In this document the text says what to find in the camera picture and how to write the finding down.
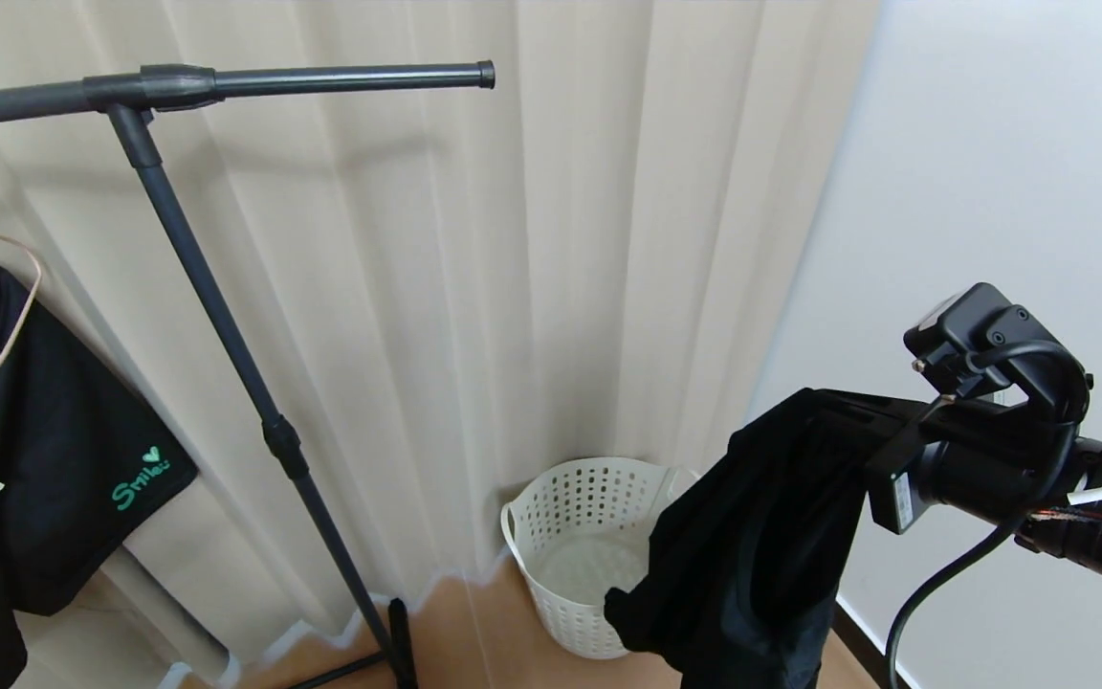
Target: laundry basket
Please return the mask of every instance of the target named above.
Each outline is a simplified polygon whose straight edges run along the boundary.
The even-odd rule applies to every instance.
[[[594,659],[627,654],[603,603],[609,589],[630,591],[646,575],[649,535],[684,489],[680,475],[690,474],[626,457],[573,460],[501,509],[504,540],[542,626],[565,649]]]

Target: perforated basket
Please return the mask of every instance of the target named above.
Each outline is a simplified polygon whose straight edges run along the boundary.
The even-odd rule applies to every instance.
[[[499,526],[542,626],[570,653],[627,654],[603,615],[606,592],[648,570],[649,535],[685,472],[626,457],[573,460],[543,472],[505,505]]]

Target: basket bottom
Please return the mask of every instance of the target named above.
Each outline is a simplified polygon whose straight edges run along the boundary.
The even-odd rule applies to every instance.
[[[634,589],[648,566],[647,540],[591,534],[563,538],[548,547],[537,571],[530,574],[557,596],[581,605],[603,605],[612,588]]]

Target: beige curtain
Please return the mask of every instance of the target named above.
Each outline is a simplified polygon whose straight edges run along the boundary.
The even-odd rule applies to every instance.
[[[154,62],[495,61],[493,91],[228,101],[152,126],[365,580],[417,599],[434,577],[485,571],[499,505],[557,462],[721,456],[875,13],[0,3],[0,87]],[[179,655],[222,644],[249,661],[298,621],[342,631],[349,594],[104,117],[1,123],[0,233],[44,255],[47,304],[202,471],[127,555],[214,639],[164,633],[179,624],[140,602],[148,581],[106,581]]]

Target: black cloth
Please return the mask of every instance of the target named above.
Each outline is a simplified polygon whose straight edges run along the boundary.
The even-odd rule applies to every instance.
[[[684,689],[817,685],[866,495],[821,410],[802,389],[735,432],[657,520],[646,579],[606,594],[624,645],[665,657]]]
[[[0,352],[26,295],[0,267]],[[25,666],[12,607],[61,611],[195,475],[154,411],[34,302],[0,370],[0,688]]]

